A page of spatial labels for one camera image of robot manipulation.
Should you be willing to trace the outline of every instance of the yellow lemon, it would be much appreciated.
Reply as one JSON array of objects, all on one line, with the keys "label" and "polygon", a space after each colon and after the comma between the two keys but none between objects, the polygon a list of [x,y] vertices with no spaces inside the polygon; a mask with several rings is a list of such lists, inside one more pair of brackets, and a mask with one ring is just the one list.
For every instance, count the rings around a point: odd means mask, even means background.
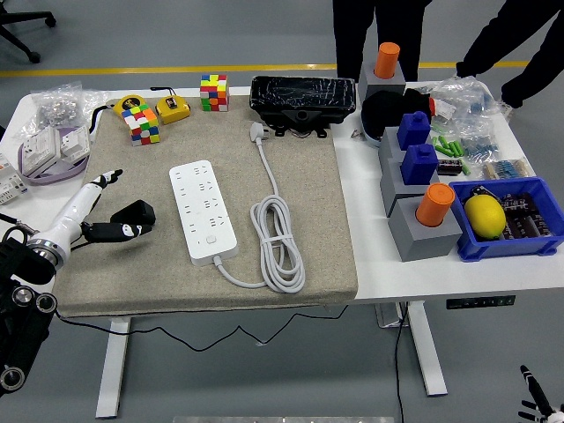
[{"label": "yellow lemon", "polygon": [[469,198],[464,211],[476,235],[492,240],[503,232],[505,212],[492,196],[480,194]]}]

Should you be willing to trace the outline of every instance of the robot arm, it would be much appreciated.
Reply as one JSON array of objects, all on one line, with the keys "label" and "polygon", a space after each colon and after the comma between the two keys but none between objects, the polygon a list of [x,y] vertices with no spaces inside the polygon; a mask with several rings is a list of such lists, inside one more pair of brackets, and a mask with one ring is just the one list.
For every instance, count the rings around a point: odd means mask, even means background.
[{"label": "robot arm", "polygon": [[24,241],[8,236],[12,228],[0,242],[0,397],[24,385],[41,343],[48,336],[57,305],[50,293],[39,294],[13,277],[34,285],[47,284],[67,263],[71,244],[82,235],[89,242],[119,242],[151,231],[150,225],[134,222],[84,223],[102,190],[116,182],[120,174],[122,170],[107,172],[84,185],[46,231],[36,232],[18,222],[14,228],[24,235]]},{"label": "robot arm", "polygon": [[530,401],[522,401],[521,404],[527,408],[540,412],[543,417],[538,418],[528,412],[519,412],[519,417],[541,423],[564,423],[564,404],[560,406],[559,410],[552,408],[548,403],[548,399],[546,399],[546,395],[540,387],[540,384],[532,375],[531,371],[526,366],[521,366],[521,373],[527,383],[532,399],[535,401],[534,403]]}]

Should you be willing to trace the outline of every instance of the black pants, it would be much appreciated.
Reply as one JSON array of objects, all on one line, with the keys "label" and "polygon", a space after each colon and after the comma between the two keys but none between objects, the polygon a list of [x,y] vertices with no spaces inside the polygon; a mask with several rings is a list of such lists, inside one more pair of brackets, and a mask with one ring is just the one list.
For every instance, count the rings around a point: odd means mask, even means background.
[{"label": "black pants", "polygon": [[476,76],[519,47],[558,13],[540,50],[523,73],[501,87],[501,99],[513,108],[546,88],[564,70],[564,6],[561,0],[507,0],[456,64],[459,77]]},{"label": "black pants", "polygon": [[333,0],[337,76],[358,82],[367,30],[376,16],[378,45],[395,42],[405,80],[417,81],[423,15],[429,3],[431,0]]}]

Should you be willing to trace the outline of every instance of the chair wheel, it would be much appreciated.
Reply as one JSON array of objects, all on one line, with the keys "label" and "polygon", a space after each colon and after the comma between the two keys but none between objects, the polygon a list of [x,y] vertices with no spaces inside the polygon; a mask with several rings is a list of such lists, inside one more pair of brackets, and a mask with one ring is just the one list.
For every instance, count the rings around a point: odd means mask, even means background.
[{"label": "chair wheel", "polygon": [[49,28],[52,28],[53,26],[56,25],[56,19],[55,18],[45,19],[45,25],[47,25]]},{"label": "chair wheel", "polygon": [[41,61],[41,55],[36,51],[32,51],[27,57],[31,63],[39,63]]}]

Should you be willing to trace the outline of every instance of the blue basket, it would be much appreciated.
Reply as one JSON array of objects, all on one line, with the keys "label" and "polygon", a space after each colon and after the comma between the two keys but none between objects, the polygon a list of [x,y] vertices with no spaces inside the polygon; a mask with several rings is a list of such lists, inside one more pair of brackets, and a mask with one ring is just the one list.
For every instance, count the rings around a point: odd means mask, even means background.
[{"label": "blue basket", "polygon": [[[502,179],[497,181],[451,182],[450,187],[456,193],[452,211],[462,228],[463,234],[458,240],[458,255],[463,262],[477,262],[482,258],[525,256],[551,256],[564,241],[564,214],[556,203],[553,194],[544,180],[537,177]],[[523,238],[519,240],[478,241],[466,217],[462,201],[471,195],[472,188],[483,185],[497,197],[507,194],[531,194],[540,215],[544,218],[552,236]]]}]

